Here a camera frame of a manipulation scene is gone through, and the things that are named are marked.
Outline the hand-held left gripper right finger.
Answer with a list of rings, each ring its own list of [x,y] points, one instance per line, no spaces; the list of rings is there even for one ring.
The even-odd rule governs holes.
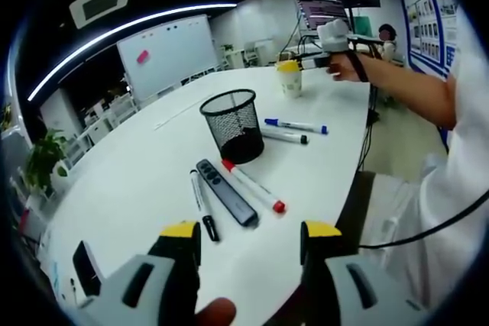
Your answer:
[[[421,325],[426,318],[401,284],[353,254],[330,224],[301,223],[300,263],[307,325]]]

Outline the person's left hand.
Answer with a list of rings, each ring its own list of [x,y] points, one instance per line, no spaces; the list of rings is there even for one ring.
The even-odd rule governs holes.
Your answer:
[[[217,298],[195,314],[195,325],[229,326],[235,319],[237,309],[227,298]]]

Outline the person's right hand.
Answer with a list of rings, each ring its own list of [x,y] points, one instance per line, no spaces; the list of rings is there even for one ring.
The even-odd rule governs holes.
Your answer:
[[[371,69],[374,61],[362,53],[337,53],[331,56],[326,72],[335,81],[370,82],[375,85]]]

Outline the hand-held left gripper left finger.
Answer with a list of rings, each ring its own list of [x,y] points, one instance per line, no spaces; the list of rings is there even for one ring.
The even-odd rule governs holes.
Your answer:
[[[148,253],[136,255],[78,307],[80,325],[193,325],[199,291],[201,228],[164,228]]]

